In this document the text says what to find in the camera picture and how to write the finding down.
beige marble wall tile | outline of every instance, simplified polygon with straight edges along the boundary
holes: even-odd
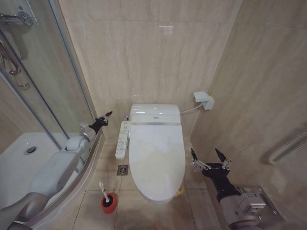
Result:
[[[0,78],[0,108],[3,113],[24,132],[42,132],[42,128],[17,98],[7,83]]]
[[[121,19],[120,0],[59,0],[65,19]]]
[[[157,21],[160,0],[121,0],[122,20]]]
[[[232,23],[242,0],[162,0],[160,21]]]
[[[220,149],[233,162],[233,183],[261,185],[298,222],[307,216],[304,155],[274,167],[263,157],[306,123],[306,41],[306,30],[235,23],[210,88],[214,108],[200,112],[191,135],[201,160],[217,161]],[[305,169],[289,173],[290,165]]]
[[[245,0],[236,23],[307,29],[305,0]]]
[[[211,83],[231,24],[173,23],[172,35],[158,22],[68,20],[97,114],[113,110],[106,138],[117,138],[133,103],[193,108],[192,93]],[[182,116],[189,137],[197,112]]]
[[[0,154],[5,151],[21,134],[22,131],[6,114],[0,110]]]

toilet bowl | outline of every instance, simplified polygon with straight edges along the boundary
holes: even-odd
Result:
[[[185,172],[180,112],[174,104],[133,104],[129,167],[139,191],[164,203],[180,188]]]

floor drain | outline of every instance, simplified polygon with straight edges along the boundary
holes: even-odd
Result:
[[[127,164],[119,165],[117,169],[117,176],[127,176],[128,167],[129,166]]]
[[[32,146],[32,147],[28,148],[28,149],[24,152],[24,154],[25,154],[25,155],[30,155],[31,153],[34,153],[35,150],[37,150],[37,147],[36,147],[36,146]]]

shower drain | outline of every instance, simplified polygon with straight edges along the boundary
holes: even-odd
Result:
[[[35,150],[37,150],[37,147],[36,146],[32,146],[32,147],[28,148],[26,151],[24,151],[24,154],[25,155],[30,155],[30,154],[34,153]]]

bidet control panel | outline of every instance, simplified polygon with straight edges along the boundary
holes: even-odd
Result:
[[[115,157],[118,160],[125,158],[130,126],[131,126],[130,121],[121,122],[116,153],[115,153]]]

